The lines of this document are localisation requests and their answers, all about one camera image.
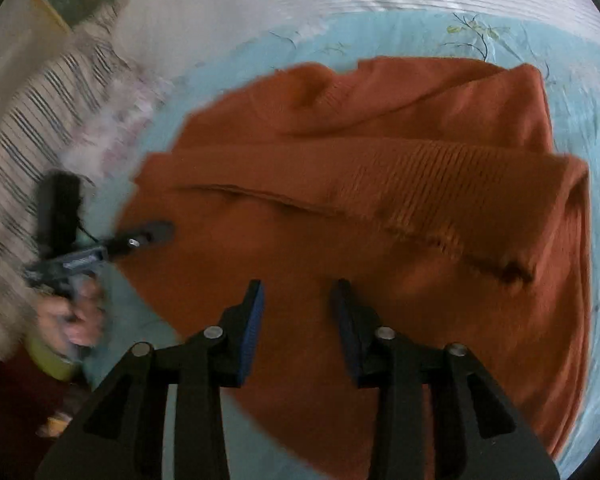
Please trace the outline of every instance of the striped pillow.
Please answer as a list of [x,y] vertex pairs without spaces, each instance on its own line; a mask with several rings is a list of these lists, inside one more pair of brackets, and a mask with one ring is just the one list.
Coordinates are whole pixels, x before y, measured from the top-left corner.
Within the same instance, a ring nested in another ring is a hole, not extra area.
[[74,33],[74,46],[47,63],[13,97],[0,124],[0,359],[8,357],[33,314],[34,293],[22,264],[36,257],[36,183],[59,166],[78,126],[107,100],[123,66],[110,33],[116,13],[106,6]]

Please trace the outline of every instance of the metal screw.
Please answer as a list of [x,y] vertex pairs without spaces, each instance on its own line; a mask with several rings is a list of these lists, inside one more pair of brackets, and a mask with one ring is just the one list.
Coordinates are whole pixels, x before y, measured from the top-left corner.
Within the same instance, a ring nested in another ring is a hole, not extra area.
[[466,346],[464,346],[462,343],[451,343],[447,351],[456,357],[464,357],[466,355]]
[[207,339],[218,339],[223,333],[224,330],[222,330],[222,327],[215,325],[206,327],[205,331],[203,332]]
[[395,337],[395,330],[387,326],[381,326],[380,328],[376,329],[376,337],[378,339],[391,340]]
[[142,357],[147,355],[151,351],[151,345],[149,343],[136,343],[131,348],[131,353],[136,357]]

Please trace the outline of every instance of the orange sweater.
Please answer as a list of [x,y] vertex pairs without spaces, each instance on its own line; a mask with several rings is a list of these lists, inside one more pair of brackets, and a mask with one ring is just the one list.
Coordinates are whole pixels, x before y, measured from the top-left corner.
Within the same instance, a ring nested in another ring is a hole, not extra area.
[[253,374],[235,397],[338,479],[366,478],[377,393],[347,377],[336,278],[415,342],[467,344],[555,456],[587,371],[589,199],[586,164],[551,146],[528,65],[276,72],[148,158],[121,224],[170,219],[176,237],[121,266],[185,336],[264,280]]

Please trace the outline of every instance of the dark red cloth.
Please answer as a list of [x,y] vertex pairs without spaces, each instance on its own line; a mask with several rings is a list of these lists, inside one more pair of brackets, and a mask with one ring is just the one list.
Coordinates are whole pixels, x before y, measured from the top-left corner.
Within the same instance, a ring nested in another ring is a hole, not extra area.
[[24,346],[0,362],[0,480],[33,479],[52,444],[36,431],[62,405],[67,388],[40,371]]

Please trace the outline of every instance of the human hand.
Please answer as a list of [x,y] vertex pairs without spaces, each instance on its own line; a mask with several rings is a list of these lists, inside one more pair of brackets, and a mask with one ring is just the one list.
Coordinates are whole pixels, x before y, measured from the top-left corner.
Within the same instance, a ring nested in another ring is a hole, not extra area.
[[[40,336],[61,355],[69,353],[69,343],[96,346],[104,323],[101,305],[102,288],[93,278],[84,280],[74,305],[60,296],[40,297],[36,309]],[[71,316],[73,320],[65,321]]]

